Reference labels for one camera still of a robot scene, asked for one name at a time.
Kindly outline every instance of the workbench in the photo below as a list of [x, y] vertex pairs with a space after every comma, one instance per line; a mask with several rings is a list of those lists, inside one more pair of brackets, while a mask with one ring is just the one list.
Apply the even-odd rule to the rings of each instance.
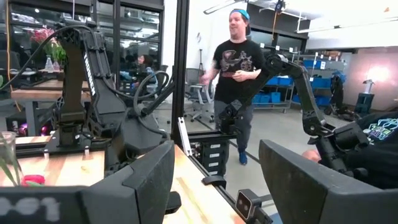
[[[17, 144], [47, 142], [50, 136], [17, 138]], [[66, 156], [31, 157], [19, 159], [22, 171], [42, 174], [46, 185], [92, 185], [103, 178], [104, 152], [69, 154]], [[203, 185], [205, 176], [199, 168], [175, 146], [174, 181], [172, 190], [181, 196], [182, 206], [166, 215], [164, 223], [244, 223], [226, 199], [211, 185]], [[0, 175], [0, 185], [9, 185]]]
[[[58, 80], [49, 80], [36, 85], [37, 87], [56, 87], [62, 89], [63, 82]], [[84, 81], [82, 88], [88, 88], [87, 82]], [[29, 136], [39, 135], [37, 116], [35, 110], [38, 102], [55, 102], [62, 96], [62, 90], [15, 90], [11, 92], [11, 98], [15, 101], [22, 101], [25, 103], [25, 114], [27, 123], [27, 132]], [[82, 101], [90, 101], [90, 93], [81, 92]]]

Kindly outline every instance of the person's hand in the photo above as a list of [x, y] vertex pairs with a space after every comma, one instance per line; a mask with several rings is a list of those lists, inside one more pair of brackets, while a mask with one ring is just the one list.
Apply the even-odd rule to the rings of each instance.
[[235, 72], [235, 74], [232, 76], [232, 78], [237, 81], [237, 82], [243, 82], [249, 78], [248, 73], [243, 70], [238, 70]]
[[321, 156], [316, 149], [307, 150], [302, 154], [302, 156], [314, 162], [319, 162], [321, 160]]
[[206, 73], [202, 75], [200, 79], [202, 84], [209, 85], [211, 80], [211, 75], [209, 73]]

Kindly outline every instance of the blue sneaker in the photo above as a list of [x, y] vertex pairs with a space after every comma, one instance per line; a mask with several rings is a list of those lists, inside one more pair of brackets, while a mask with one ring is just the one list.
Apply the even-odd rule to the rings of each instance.
[[239, 162], [242, 165], [246, 165], [248, 163], [248, 157], [246, 156], [245, 152], [240, 152], [239, 153]]

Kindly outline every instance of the black t-shirt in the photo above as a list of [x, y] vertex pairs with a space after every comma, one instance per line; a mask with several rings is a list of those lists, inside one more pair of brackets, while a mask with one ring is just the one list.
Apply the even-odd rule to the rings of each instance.
[[371, 145], [346, 158], [350, 168], [363, 167], [363, 181], [380, 189], [398, 188], [398, 111], [370, 114], [357, 123], [367, 133]]
[[260, 46], [251, 40], [239, 44], [227, 40], [217, 47], [213, 60], [216, 62], [215, 68], [220, 71], [215, 100], [228, 104], [237, 100], [241, 91], [247, 90], [253, 81], [237, 82], [232, 76], [238, 70], [253, 72], [254, 69], [261, 69], [264, 56]]

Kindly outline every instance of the man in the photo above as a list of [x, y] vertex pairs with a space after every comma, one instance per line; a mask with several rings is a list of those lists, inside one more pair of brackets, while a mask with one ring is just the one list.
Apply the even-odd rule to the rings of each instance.
[[[248, 30], [250, 30], [249, 21], [249, 14], [245, 10], [234, 9], [231, 11], [229, 14], [231, 38], [216, 48], [211, 68], [202, 76], [203, 83], [208, 85], [210, 80], [220, 73], [214, 102], [216, 128], [220, 125], [218, 115], [228, 104], [241, 96], [242, 90], [250, 87], [250, 84], [260, 74], [260, 68], [264, 63], [260, 46], [246, 38]], [[245, 151], [250, 137], [253, 109], [253, 106], [249, 105], [242, 118], [235, 123], [240, 130], [236, 142], [239, 162], [242, 165], [248, 163]]]
[[[357, 121], [368, 135], [370, 145], [350, 151], [345, 164], [350, 169], [365, 168], [368, 176], [361, 181], [380, 189], [398, 189], [398, 111], [373, 113]], [[304, 152], [303, 157], [319, 162], [317, 150]], [[282, 223], [278, 214], [271, 215], [274, 224]]]

